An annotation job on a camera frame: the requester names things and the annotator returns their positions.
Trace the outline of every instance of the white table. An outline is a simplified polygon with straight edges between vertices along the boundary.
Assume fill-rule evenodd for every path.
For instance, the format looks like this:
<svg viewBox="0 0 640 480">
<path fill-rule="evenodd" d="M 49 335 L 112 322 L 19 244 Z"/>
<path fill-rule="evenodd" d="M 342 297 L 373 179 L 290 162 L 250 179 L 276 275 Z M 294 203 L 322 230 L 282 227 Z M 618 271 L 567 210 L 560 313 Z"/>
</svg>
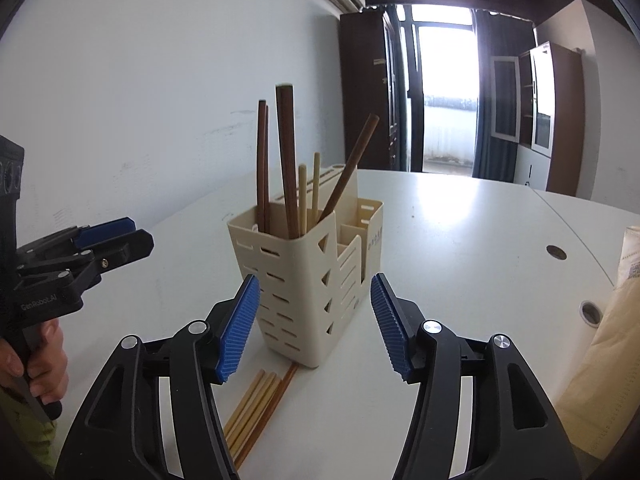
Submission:
<svg viewBox="0 0 640 480">
<path fill-rule="evenodd" d="M 583 300 L 606 306 L 612 290 L 607 273 L 615 276 L 624 227 L 640 217 L 463 177 L 361 171 L 358 180 L 360 196 L 385 203 L 382 270 L 396 294 L 458 335 L 509 335 L 551 399 L 558 398 L 594 334 L 578 306 Z M 271 182 L 275 194 L 277 180 Z M 255 178 L 248 175 L 161 222 L 151 229 L 151 257 L 105 275 L 84 295 L 84 309 L 63 319 L 71 388 L 60 437 L 123 336 L 171 336 L 235 294 L 241 277 L 226 222 L 251 207 L 254 194 Z M 551 257 L 549 244 L 563 248 L 567 260 Z M 215 387 L 221 420 L 258 369 L 283 375 L 287 365 L 254 328 L 238 372 Z M 179 472 L 167 391 L 163 383 L 165 447 L 170 468 Z M 388 480 L 416 395 L 417 386 L 393 372 L 365 301 L 327 362 L 295 377 L 241 477 Z M 461 448 L 468 445 L 470 399 L 465 380 Z M 452 472 L 460 473 L 465 460 L 466 448 L 456 449 Z"/>
</svg>

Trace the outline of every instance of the human hand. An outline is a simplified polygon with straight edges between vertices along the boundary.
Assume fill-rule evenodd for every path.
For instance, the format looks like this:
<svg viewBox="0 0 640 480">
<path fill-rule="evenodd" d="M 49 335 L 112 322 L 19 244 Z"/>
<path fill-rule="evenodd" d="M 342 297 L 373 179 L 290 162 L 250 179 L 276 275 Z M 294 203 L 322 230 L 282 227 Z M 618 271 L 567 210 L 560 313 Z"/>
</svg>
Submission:
<svg viewBox="0 0 640 480">
<path fill-rule="evenodd" d="M 31 378 L 31 395 L 40 397 L 43 404 L 62 399 L 69 384 L 66 373 L 66 354 L 62 349 L 63 334 L 57 319 L 40 325 L 42 343 L 27 364 Z M 0 339 L 0 386 L 15 391 L 13 378 L 24 374 L 24 366 L 9 343 Z"/>
</svg>

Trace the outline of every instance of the wooden cabinet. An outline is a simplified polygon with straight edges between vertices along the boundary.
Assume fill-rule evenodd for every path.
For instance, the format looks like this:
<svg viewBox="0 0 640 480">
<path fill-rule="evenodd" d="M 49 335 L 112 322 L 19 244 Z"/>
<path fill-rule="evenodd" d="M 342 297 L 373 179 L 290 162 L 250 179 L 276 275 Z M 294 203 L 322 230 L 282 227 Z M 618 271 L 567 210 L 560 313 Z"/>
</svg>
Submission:
<svg viewBox="0 0 640 480">
<path fill-rule="evenodd" d="M 399 170 L 399 98 L 392 38 L 384 10 L 340 17 L 344 147 L 349 156 L 369 114 L 380 124 L 360 160 L 365 170 Z"/>
<path fill-rule="evenodd" d="M 584 144 L 582 57 L 545 43 L 520 56 L 520 71 L 526 76 L 514 182 L 575 196 Z"/>
</svg>

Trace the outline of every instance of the chopstick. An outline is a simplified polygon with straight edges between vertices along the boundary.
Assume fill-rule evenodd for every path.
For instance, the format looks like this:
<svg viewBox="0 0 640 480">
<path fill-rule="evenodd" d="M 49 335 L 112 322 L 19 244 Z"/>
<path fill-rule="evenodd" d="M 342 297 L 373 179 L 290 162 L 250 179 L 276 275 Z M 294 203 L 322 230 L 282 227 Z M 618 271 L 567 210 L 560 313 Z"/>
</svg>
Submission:
<svg viewBox="0 0 640 480">
<path fill-rule="evenodd" d="M 320 153 L 314 153 L 314 190 L 311 195 L 311 223 L 318 223 L 318 201 L 320 199 Z"/>
<path fill-rule="evenodd" d="M 260 401 L 264 397 L 265 393 L 267 392 L 270 384 L 273 382 L 275 377 L 276 377 L 276 374 L 271 373 L 267 375 L 265 378 L 263 378 L 263 380 L 260 382 L 260 387 L 258 388 L 258 393 L 254 396 L 254 400 L 252 400 L 251 404 L 249 404 L 249 407 L 242 414 L 242 416 L 240 417 L 240 420 L 236 424 L 235 428 L 233 428 L 233 430 L 229 434 L 229 437 L 226 440 L 226 444 L 229 449 L 231 449 L 234 446 L 234 444 L 238 440 L 238 437 L 240 437 L 240 434 L 242 433 L 247 423 L 249 422 L 249 419 L 254 414 L 255 410 L 258 409 L 258 405 L 260 404 Z"/>
<path fill-rule="evenodd" d="M 257 195 L 258 195 L 258 231 L 266 230 L 266 202 L 268 199 L 269 159 L 267 154 L 267 101 L 258 102 L 258 160 L 257 160 Z"/>
<path fill-rule="evenodd" d="M 264 409 L 267 407 L 269 401 L 273 398 L 273 394 L 276 392 L 278 386 L 280 386 L 280 378 L 274 374 L 271 378 L 271 381 L 269 382 L 267 390 L 260 398 L 257 409 L 252 413 L 252 416 L 249 418 L 246 426 L 238 435 L 238 439 L 236 440 L 235 444 L 233 444 L 229 448 L 229 453 L 231 453 L 232 457 L 237 456 L 241 447 L 246 443 L 247 437 L 249 437 L 249 434 L 255 427 L 256 422 L 258 422 L 258 418 L 264 413 Z"/>
<path fill-rule="evenodd" d="M 353 147 L 353 151 L 351 155 L 349 155 L 349 160 L 347 160 L 347 164 L 342 170 L 342 174 L 340 179 L 338 179 L 338 183 L 335 185 L 334 192 L 331 193 L 329 197 L 329 201 L 324 206 L 324 211 L 320 215 L 318 222 L 321 222 L 325 218 L 327 218 L 335 209 L 335 206 L 338 204 L 338 200 L 342 196 L 344 189 L 347 187 L 349 179 L 353 174 L 353 171 L 358 167 L 358 163 L 362 158 L 364 150 L 367 148 L 369 141 L 371 140 L 371 136 L 373 132 L 376 131 L 376 126 L 378 126 L 378 122 L 380 118 L 377 115 L 370 114 L 367 122 L 362 129 L 358 140 L 356 140 L 356 144 Z"/>
<path fill-rule="evenodd" d="M 298 201 L 296 200 L 296 139 L 293 120 L 293 86 L 276 86 L 280 161 L 284 183 L 284 205 L 289 240 L 300 238 Z"/>
<path fill-rule="evenodd" d="M 287 373 L 284 376 L 282 382 L 277 387 L 275 393 L 273 394 L 273 397 L 271 397 L 266 410 L 264 410 L 264 413 L 260 417 L 260 420 L 258 420 L 258 423 L 256 424 L 251 436 L 246 441 L 246 444 L 244 444 L 244 446 L 242 447 L 242 450 L 238 454 L 238 457 L 234 459 L 236 470 L 240 469 L 242 462 L 244 462 L 244 460 L 248 457 L 255 443 L 258 441 L 258 438 L 260 438 L 260 434 L 264 430 L 265 426 L 269 423 L 271 415 L 273 415 L 273 412 L 275 412 L 276 408 L 278 407 L 282 396 L 287 391 L 287 388 L 289 387 L 293 376 L 298 370 L 298 366 L 298 363 L 292 363 L 289 367 L 289 370 L 287 370 Z"/>
<path fill-rule="evenodd" d="M 300 206 L 298 214 L 300 216 L 300 236 L 306 235 L 306 164 L 298 166 L 298 196 Z"/>
<path fill-rule="evenodd" d="M 235 409 L 235 411 L 231 414 L 231 417 L 229 417 L 229 420 L 226 422 L 225 427 L 222 430 L 223 433 L 225 434 L 225 437 L 228 438 L 229 433 L 235 427 L 236 422 L 238 421 L 238 418 L 240 417 L 242 412 L 244 412 L 244 409 L 249 403 L 249 400 L 251 400 L 251 397 L 253 396 L 255 391 L 258 389 L 258 385 L 262 381 L 263 377 L 264 377 L 264 370 L 260 370 L 256 374 L 254 381 L 249 386 L 249 389 L 244 394 L 244 397 L 242 397 L 242 399 L 240 400 L 238 407 Z"/>
</svg>

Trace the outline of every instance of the beige plastic utensil holder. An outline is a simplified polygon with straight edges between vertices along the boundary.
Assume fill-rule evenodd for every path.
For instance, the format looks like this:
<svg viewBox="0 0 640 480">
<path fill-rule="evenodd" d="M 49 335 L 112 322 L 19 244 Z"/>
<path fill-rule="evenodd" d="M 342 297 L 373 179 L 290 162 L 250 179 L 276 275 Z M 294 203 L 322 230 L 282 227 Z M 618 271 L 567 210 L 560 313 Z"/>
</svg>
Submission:
<svg viewBox="0 0 640 480">
<path fill-rule="evenodd" d="M 321 173 L 320 211 L 342 168 Z M 306 193 L 311 204 L 312 181 Z M 315 225 L 307 210 L 302 238 L 286 239 L 282 196 L 270 203 L 271 234 L 258 232 L 256 207 L 228 223 L 242 277 L 260 280 L 256 319 L 269 348 L 309 368 L 322 364 L 380 271 L 382 212 L 382 202 L 358 198 L 355 171 L 331 215 Z"/>
</svg>

